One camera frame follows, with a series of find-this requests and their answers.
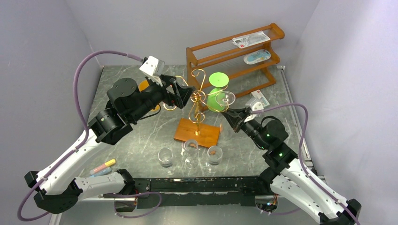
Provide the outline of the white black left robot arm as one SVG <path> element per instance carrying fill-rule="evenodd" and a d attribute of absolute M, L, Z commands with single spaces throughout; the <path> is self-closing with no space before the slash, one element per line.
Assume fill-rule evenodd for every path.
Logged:
<path fill-rule="evenodd" d="M 184 108 L 194 91 L 194 87 L 180 85 L 176 77 L 170 75 L 161 75 L 159 83 L 150 81 L 144 90 L 139 90 L 131 78 L 116 81 L 107 91 L 106 109 L 88 123 L 88 131 L 47 168 L 25 175 L 28 186 L 36 191 L 36 205 L 49 213 L 59 214 L 89 197 L 109 193 L 130 196 L 135 181 L 125 169 L 88 178 L 80 178 L 79 173 L 91 159 L 130 133 L 132 125 L 158 104 Z"/>

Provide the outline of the green plastic wine glass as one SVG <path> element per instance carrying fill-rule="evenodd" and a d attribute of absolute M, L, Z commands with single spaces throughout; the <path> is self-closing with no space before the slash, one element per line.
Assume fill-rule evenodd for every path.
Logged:
<path fill-rule="evenodd" d="M 210 75 L 209 82 L 214 88 L 207 95 L 208 109 L 213 112 L 220 112 L 225 107 L 217 103 L 216 96 L 226 89 L 229 84 L 229 77 L 225 73 L 215 72 Z"/>

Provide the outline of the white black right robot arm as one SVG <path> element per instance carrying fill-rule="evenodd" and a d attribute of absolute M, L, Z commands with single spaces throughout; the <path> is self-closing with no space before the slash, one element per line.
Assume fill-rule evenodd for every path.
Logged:
<path fill-rule="evenodd" d="M 228 109 L 222 115 L 234 130 L 243 131 L 257 148 L 265 150 L 268 168 L 259 175 L 258 189 L 273 192 L 306 212 L 320 225 L 357 225 L 361 204 L 346 199 L 313 173 L 284 141 L 289 136 L 283 123 L 274 116 L 263 125 L 250 108 Z"/>

